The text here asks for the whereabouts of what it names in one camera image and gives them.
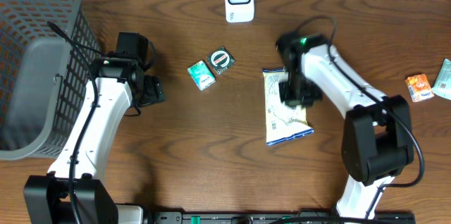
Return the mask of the yellow red snack bag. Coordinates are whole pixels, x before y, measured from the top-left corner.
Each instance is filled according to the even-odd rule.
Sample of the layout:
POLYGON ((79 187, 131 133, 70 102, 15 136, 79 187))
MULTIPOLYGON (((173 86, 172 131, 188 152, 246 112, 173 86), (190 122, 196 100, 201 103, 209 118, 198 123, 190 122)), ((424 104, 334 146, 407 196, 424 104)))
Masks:
POLYGON ((306 109, 290 108, 280 100, 280 82, 288 81, 283 68, 263 69, 265 94, 266 145, 268 147, 314 133, 307 123, 306 109))

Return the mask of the teal white tissue packet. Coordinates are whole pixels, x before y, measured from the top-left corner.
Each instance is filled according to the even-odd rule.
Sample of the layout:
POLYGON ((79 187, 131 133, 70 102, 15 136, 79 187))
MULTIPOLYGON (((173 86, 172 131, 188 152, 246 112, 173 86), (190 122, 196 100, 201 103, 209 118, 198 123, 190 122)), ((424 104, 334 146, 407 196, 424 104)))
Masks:
POLYGON ((200 91, 203 91, 216 82, 216 78, 203 61, 199 61, 193 66, 190 66, 187 71, 200 91))

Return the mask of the dark green round packet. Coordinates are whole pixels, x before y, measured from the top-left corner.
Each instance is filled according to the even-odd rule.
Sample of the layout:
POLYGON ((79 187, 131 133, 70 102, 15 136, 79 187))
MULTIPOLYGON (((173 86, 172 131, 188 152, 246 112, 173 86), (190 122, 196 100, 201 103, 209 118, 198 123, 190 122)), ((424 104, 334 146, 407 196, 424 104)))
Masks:
POLYGON ((217 75, 221 75, 235 65, 234 57, 224 46, 207 56, 206 59, 217 75))

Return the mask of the orange snack packet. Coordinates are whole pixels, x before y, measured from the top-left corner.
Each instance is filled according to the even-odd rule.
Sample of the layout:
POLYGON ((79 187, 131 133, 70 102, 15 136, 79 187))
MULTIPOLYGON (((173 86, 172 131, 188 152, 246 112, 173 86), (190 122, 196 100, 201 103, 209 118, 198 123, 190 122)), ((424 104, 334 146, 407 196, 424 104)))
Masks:
POLYGON ((405 79, 405 83, 413 102, 425 101, 434 97, 425 74, 409 76, 405 79))

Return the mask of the light teal snack packet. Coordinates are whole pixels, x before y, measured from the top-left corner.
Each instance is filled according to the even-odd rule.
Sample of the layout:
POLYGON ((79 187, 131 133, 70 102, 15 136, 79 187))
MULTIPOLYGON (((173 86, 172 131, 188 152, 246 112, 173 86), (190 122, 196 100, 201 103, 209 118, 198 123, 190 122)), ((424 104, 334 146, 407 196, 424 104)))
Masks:
POLYGON ((433 93, 444 99, 451 99, 450 96, 450 73, 451 73, 451 62, 449 59, 443 61, 442 67, 438 73, 435 80, 434 86, 432 88, 433 93))

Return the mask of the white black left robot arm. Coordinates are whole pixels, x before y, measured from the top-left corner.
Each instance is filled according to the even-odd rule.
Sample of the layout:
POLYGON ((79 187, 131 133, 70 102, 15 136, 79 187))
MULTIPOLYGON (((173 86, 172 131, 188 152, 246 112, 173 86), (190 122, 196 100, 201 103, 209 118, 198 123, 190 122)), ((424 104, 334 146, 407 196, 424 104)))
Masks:
POLYGON ((46 175, 31 175, 24 198, 32 223, 147 223, 145 209, 117 204, 104 186, 118 125, 130 107, 163 100, 161 84, 139 57, 93 60, 70 137, 46 175))

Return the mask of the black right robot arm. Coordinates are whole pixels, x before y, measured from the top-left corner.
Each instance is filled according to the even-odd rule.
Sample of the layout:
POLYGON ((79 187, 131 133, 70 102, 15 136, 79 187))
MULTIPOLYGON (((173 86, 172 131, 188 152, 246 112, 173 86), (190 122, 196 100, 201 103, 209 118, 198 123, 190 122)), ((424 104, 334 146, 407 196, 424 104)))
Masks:
POLYGON ((323 35, 289 32, 276 49, 288 72, 279 84, 281 102, 307 108, 327 96, 345 119, 341 156, 349 177, 335 212, 374 219, 385 188, 414 160, 407 101, 365 82, 323 35))

